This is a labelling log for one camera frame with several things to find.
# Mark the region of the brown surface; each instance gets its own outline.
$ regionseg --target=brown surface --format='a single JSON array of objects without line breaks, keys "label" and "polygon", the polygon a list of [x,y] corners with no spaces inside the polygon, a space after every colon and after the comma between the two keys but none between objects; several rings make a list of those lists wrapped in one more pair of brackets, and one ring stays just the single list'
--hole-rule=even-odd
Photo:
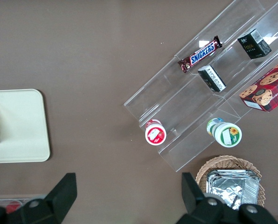
[{"label": "brown surface", "polygon": [[[229,3],[0,1],[0,90],[44,94],[52,150],[43,163],[0,164],[0,196],[47,193],[76,172],[78,198],[63,223],[175,223],[185,213],[181,172],[123,103]],[[182,171],[196,175],[221,154],[252,162],[278,219],[278,108],[238,125],[236,148],[214,143]]]}]

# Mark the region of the cookie box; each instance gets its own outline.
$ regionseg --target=cookie box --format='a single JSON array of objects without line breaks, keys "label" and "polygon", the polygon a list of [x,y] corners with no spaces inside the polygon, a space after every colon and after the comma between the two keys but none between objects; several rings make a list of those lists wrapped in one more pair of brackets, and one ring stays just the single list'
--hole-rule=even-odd
[{"label": "cookie box", "polygon": [[278,106],[278,65],[239,94],[251,108],[271,111]]}]

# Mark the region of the small black package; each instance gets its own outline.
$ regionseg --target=small black package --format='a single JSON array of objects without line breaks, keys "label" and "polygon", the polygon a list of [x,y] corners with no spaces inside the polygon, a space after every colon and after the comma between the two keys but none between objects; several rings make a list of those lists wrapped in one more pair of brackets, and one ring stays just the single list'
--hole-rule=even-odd
[{"label": "small black package", "polygon": [[251,59],[267,56],[271,52],[270,46],[256,29],[244,33],[237,40]]},{"label": "small black package", "polygon": [[212,66],[203,66],[198,69],[198,73],[212,91],[221,92],[226,88],[225,83]]}]

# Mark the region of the clear acrylic shelf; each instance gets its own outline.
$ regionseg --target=clear acrylic shelf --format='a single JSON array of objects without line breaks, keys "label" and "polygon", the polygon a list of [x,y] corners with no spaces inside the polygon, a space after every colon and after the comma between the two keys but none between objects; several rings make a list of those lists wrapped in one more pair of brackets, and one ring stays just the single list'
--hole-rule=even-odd
[{"label": "clear acrylic shelf", "polygon": [[[251,60],[236,39],[255,28],[272,52]],[[183,73],[177,62],[199,49],[200,41],[211,41],[215,35],[223,48]],[[277,63],[278,2],[264,9],[258,0],[235,0],[124,105],[143,130],[150,119],[161,121],[167,139],[158,152],[178,171],[214,142],[206,131],[211,118],[236,123],[251,110],[238,94]],[[212,92],[198,75],[197,70],[208,64],[226,83],[222,92]]]}]

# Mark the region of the aluminum foil package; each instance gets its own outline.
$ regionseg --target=aluminum foil package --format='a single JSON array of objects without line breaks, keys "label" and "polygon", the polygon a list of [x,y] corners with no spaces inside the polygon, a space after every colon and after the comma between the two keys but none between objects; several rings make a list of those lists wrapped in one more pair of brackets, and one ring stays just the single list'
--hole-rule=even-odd
[{"label": "aluminum foil package", "polygon": [[207,193],[220,196],[238,210],[241,204],[257,204],[260,178],[251,170],[213,170],[207,175]]}]

